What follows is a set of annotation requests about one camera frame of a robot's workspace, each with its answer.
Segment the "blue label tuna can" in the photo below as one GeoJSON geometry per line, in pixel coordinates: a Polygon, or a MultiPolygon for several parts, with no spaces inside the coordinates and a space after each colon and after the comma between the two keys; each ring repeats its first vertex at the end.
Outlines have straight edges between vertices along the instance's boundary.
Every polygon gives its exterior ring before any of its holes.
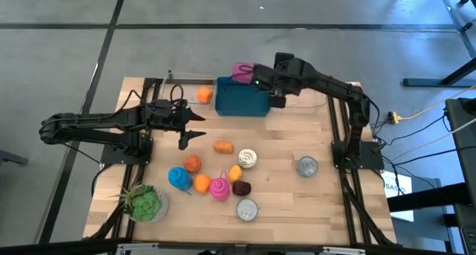
{"type": "Polygon", "coordinates": [[[245,198],[238,202],[236,211],[241,220],[250,222],[257,217],[258,206],[254,200],[245,198]]]}

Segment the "dark brown toy food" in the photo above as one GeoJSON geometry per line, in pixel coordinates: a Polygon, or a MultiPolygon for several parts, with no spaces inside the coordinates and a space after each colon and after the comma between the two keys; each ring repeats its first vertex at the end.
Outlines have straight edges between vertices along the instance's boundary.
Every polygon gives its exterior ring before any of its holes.
{"type": "Polygon", "coordinates": [[[251,193],[251,184],[245,181],[236,181],[232,185],[232,193],[235,196],[247,196],[251,193]]]}

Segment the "black desk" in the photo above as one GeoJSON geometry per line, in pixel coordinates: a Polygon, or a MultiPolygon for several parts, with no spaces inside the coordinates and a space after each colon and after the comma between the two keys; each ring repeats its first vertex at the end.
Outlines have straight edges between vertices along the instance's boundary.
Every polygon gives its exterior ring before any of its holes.
{"type": "Polygon", "coordinates": [[[455,206],[457,225],[465,252],[476,255],[476,98],[449,99],[445,105],[468,198],[465,207],[455,206]]]}

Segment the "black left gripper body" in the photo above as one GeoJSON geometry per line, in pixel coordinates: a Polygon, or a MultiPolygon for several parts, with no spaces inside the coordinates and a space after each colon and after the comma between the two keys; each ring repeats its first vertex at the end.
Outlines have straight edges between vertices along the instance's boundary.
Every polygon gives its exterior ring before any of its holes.
{"type": "Polygon", "coordinates": [[[144,129],[158,129],[187,133],[186,125],[190,121],[190,109],[187,100],[153,100],[144,104],[144,129]]]}

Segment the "teal plastic bin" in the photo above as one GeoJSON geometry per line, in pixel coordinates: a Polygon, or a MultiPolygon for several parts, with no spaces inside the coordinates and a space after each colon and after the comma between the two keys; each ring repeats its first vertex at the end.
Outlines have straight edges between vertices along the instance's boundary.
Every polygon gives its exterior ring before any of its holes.
{"type": "Polygon", "coordinates": [[[220,116],[265,117],[270,110],[268,93],[230,77],[218,77],[215,110],[220,116]]]}

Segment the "wrinkled orange toy fruit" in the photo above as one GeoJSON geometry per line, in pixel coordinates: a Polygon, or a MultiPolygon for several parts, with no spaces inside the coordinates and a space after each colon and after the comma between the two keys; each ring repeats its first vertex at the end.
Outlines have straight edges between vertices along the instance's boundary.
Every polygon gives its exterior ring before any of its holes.
{"type": "Polygon", "coordinates": [[[188,173],[198,172],[202,167],[202,162],[197,155],[190,155],[184,159],[182,166],[188,173]]]}

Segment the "gold top tin can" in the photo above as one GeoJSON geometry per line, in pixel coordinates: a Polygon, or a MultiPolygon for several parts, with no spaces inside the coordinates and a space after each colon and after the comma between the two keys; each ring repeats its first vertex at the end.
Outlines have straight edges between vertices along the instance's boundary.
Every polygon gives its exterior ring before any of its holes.
{"type": "Polygon", "coordinates": [[[257,154],[252,149],[242,149],[238,154],[238,164],[245,169],[257,164],[257,154]]]}

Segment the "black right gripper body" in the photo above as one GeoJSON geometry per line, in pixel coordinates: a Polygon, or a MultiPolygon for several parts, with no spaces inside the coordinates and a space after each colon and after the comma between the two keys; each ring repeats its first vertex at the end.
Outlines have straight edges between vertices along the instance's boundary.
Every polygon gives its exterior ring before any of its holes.
{"type": "Polygon", "coordinates": [[[277,52],[274,56],[274,67],[255,64],[252,73],[252,85],[269,94],[285,97],[298,94],[297,82],[286,74],[286,66],[295,55],[277,52]]]}

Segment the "black furniture beam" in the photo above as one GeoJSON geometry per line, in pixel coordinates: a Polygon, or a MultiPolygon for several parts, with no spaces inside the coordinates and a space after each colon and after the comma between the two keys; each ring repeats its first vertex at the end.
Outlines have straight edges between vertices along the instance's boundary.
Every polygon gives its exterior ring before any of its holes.
{"type": "Polygon", "coordinates": [[[453,204],[475,206],[465,183],[451,184],[431,190],[387,199],[390,212],[442,207],[453,204]]]}

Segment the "oblong orange toy vegetable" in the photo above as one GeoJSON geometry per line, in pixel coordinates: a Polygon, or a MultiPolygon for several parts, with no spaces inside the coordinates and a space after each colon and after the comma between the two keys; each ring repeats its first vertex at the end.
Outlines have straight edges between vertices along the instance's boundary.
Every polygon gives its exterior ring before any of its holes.
{"type": "Polygon", "coordinates": [[[230,141],[216,141],[213,144],[213,149],[222,154],[231,154],[234,152],[234,146],[230,141]]]}

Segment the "small orange toy fruit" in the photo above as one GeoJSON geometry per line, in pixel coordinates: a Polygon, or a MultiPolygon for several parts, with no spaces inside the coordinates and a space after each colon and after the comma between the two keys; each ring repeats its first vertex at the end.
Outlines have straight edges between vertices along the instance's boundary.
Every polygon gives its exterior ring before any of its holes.
{"type": "Polygon", "coordinates": [[[208,87],[200,87],[197,90],[196,98],[200,103],[210,103],[213,97],[213,90],[208,87]]]}

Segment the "green succulent in pot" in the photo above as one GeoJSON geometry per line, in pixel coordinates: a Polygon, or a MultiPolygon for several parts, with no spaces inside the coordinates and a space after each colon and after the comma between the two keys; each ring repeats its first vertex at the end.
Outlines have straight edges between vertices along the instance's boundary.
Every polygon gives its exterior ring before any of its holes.
{"type": "Polygon", "coordinates": [[[167,215],[167,194],[151,184],[135,184],[115,195],[123,212],[134,222],[154,223],[167,215]]]}

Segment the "white paper sign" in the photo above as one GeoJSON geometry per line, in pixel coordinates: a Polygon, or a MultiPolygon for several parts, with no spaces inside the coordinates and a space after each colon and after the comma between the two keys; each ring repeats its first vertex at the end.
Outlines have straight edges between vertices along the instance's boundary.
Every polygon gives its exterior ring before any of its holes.
{"type": "MultiPolygon", "coordinates": [[[[392,172],[384,171],[381,176],[384,179],[384,189],[385,195],[387,198],[401,196],[405,194],[412,193],[412,183],[411,178],[405,175],[398,174],[399,187],[396,185],[396,176],[392,172]]],[[[395,219],[400,219],[402,221],[413,222],[414,221],[414,212],[412,210],[391,212],[390,216],[395,219]]]]}

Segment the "smooth orange toy fruit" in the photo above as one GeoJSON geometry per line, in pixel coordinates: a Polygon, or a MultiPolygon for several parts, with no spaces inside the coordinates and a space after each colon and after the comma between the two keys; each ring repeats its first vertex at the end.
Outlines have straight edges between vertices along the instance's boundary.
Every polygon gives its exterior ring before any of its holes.
{"type": "Polygon", "coordinates": [[[207,193],[209,191],[212,178],[205,174],[198,174],[193,180],[193,186],[198,193],[207,193]]]}

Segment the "black stand base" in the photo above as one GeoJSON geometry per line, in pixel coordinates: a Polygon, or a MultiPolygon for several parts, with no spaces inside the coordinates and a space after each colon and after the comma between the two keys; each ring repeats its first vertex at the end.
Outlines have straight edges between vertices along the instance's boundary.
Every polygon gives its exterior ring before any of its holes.
{"type": "Polygon", "coordinates": [[[442,79],[429,78],[405,78],[402,80],[404,87],[412,88],[470,88],[476,85],[476,80],[465,80],[465,77],[476,71],[476,47],[471,43],[467,31],[471,28],[469,24],[462,25],[455,7],[451,5],[450,0],[442,0],[452,22],[455,30],[460,35],[466,50],[469,52],[471,59],[464,65],[450,73],[447,77],[442,79]]]}

